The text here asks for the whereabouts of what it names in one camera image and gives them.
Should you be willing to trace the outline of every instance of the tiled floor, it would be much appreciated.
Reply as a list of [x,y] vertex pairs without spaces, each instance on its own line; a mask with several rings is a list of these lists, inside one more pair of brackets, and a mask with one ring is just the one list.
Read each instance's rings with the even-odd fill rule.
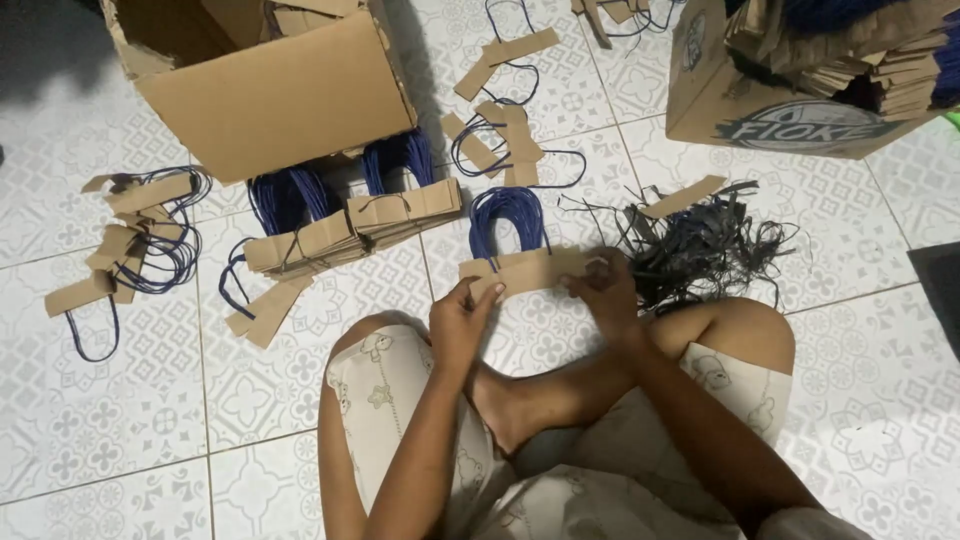
[[[663,21],[670,4],[652,3]],[[243,189],[217,186],[195,207],[204,251],[194,282],[121,306],[117,354],[80,361],[65,322],[42,307],[45,293],[84,274],[108,220],[79,186],[189,155],[123,80],[101,21],[69,0],[36,4],[0,4],[0,538],[324,537],[314,428],[327,352],[368,313],[424,321],[469,257],[467,220],[323,274],[263,353],[223,322],[220,270],[260,230]],[[452,87],[492,39],[482,2],[389,4],[422,123],[449,162],[436,124],[451,110],[470,115]],[[877,539],[960,537],[960,363],[905,255],[960,240],[960,133],[936,120],[865,161],[670,141],[669,31],[602,50],[565,0],[528,5],[535,27],[552,25],[563,41],[528,59],[541,74],[527,109],[535,138],[588,159],[564,194],[617,206],[641,185],[669,191],[707,173],[757,180],[754,216],[802,230],[778,279],[798,341],[778,451],[831,511]],[[495,3],[493,15],[503,36],[524,32],[515,4]],[[23,24],[8,33],[8,21]],[[501,70],[491,88],[522,97],[531,83]],[[540,177],[565,183],[580,166],[553,155]],[[460,182],[473,197],[501,180]],[[590,216],[564,211],[558,195],[541,194],[551,242],[600,243]],[[611,239],[610,217],[598,217]],[[516,248],[509,229],[497,239]],[[241,279],[253,294],[266,284]],[[769,286],[746,294],[775,298]],[[77,317],[92,354],[109,347],[105,306]],[[582,304],[541,291],[504,305],[484,359],[531,375],[596,344]]]

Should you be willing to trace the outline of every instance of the black doormat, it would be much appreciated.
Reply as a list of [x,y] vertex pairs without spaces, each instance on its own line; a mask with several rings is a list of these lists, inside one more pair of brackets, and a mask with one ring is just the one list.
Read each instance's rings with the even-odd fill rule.
[[960,242],[907,252],[927,300],[960,358]]

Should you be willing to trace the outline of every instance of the printed logo on box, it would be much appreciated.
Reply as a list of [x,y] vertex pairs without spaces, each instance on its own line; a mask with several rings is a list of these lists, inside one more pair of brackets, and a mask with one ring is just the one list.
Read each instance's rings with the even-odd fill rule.
[[692,71],[704,55],[704,33],[707,30],[707,10],[700,10],[690,19],[690,29],[684,40],[684,71]]
[[902,122],[828,100],[792,101],[717,124],[717,137],[757,150],[821,150],[886,135]]

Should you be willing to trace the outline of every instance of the black raffia scraps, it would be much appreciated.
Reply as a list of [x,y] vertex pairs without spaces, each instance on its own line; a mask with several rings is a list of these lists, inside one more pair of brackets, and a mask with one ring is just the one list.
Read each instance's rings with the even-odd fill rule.
[[[640,209],[650,206],[643,191],[639,200],[620,211],[598,207],[586,201],[568,201],[588,211],[614,211],[620,237],[613,244],[626,252],[636,282],[637,310],[657,315],[707,300],[742,294],[754,281],[774,286],[774,306],[780,305],[780,288],[774,278],[780,274],[774,259],[796,253],[783,250],[799,227],[771,220],[755,223],[747,215],[747,206],[738,199],[757,189],[756,181],[732,184],[715,193],[705,203],[670,214],[662,219],[644,215]],[[648,187],[663,198],[655,188]]]

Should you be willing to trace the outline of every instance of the foot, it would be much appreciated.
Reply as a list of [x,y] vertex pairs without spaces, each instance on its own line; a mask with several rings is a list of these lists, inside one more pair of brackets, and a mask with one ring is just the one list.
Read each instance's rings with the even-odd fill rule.
[[493,444],[503,455],[511,456],[534,435],[527,424],[531,411],[515,382],[483,362],[478,364],[465,394],[490,428]]

